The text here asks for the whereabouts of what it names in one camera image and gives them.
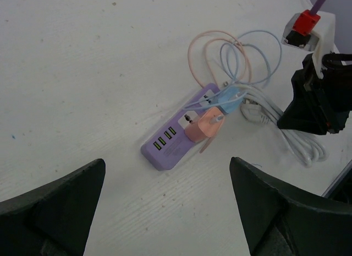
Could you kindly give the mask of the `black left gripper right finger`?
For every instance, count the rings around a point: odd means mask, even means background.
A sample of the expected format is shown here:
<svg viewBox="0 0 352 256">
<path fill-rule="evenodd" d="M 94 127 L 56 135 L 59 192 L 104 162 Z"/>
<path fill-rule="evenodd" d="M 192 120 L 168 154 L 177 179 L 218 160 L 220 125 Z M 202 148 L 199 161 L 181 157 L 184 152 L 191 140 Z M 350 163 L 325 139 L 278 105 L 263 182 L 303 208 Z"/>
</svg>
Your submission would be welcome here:
<svg viewBox="0 0 352 256">
<path fill-rule="evenodd" d="M 251 255 L 351 255 L 351 164 L 322 196 L 239 157 L 229 170 Z"/>
</svg>

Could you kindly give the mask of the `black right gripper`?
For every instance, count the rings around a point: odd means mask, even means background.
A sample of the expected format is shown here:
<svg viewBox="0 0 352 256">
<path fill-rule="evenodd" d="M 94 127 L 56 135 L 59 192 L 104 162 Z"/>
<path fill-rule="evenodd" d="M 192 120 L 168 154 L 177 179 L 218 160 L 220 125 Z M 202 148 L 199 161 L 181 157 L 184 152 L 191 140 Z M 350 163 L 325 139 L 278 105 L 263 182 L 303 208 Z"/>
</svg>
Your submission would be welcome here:
<svg viewBox="0 0 352 256">
<path fill-rule="evenodd" d="M 322 58 L 323 78 L 317 77 L 312 54 L 302 61 L 291 83 L 293 100 L 277 121 L 282 130 L 315 135 L 344 129 L 351 111 L 351 54 L 329 53 Z"/>
</svg>

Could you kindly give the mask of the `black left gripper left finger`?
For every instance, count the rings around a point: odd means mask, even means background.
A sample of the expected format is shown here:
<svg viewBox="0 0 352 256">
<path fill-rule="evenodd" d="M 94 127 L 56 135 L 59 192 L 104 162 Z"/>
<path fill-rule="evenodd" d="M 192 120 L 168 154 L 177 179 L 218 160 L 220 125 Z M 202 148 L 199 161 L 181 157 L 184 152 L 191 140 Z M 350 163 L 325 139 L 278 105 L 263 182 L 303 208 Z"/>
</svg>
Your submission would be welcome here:
<svg viewBox="0 0 352 256">
<path fill-rule="evenodd" d="M 83 255 L 106 174 L 103 159 L 1 202 L 1 255 Z"/>
</svg>

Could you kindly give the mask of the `blue charger plug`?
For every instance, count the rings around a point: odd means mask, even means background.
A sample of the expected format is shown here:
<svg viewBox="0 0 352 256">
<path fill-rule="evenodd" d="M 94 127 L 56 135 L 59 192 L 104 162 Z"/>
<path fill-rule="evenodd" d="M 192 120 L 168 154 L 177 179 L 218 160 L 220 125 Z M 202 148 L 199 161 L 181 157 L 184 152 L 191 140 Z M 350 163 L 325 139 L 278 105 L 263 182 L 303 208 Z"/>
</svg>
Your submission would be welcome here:
<svg viewBox="0 0 352 256">
<path fill-rule="evenodd" d="M 214 97 L 210 104 L 216 106 L 224 115 L 229 115 L 240 106 L 245 94 L 239 88 L 231 86 Z"/>
</svg>

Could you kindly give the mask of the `pink charger plug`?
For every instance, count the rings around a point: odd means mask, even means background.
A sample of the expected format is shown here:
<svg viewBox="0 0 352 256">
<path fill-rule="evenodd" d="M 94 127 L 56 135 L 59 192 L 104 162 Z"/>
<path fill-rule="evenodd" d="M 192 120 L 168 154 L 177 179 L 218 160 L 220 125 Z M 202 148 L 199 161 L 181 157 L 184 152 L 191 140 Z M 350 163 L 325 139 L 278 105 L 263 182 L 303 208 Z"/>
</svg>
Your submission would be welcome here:
<svg viewBox="0 0 352 256">
<path fill-rule="evenodd" d="M 217 107 L 211 107 L 186 127 L 185 134 L 194 143 L 203 140 L 210 143 L 222 127 L 224 120 L 224 114 Z"/>
</svg>

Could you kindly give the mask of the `purple power strip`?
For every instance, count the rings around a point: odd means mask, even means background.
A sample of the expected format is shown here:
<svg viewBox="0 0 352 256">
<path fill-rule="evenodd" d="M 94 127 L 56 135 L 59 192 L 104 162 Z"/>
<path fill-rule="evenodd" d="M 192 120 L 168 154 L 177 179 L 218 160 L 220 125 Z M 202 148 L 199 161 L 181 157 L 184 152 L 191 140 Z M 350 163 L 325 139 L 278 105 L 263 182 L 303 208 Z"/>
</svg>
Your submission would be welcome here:
<svg viewBox="0 0 352 256">
<path fill-rule="evenodd" d="M 196 145 L 186 136 L 184 129 L 203 112 L 203 109 L 179 109 L 141 146 L 142 155 L 159 171 L 174 168 Z"/>
</svg>

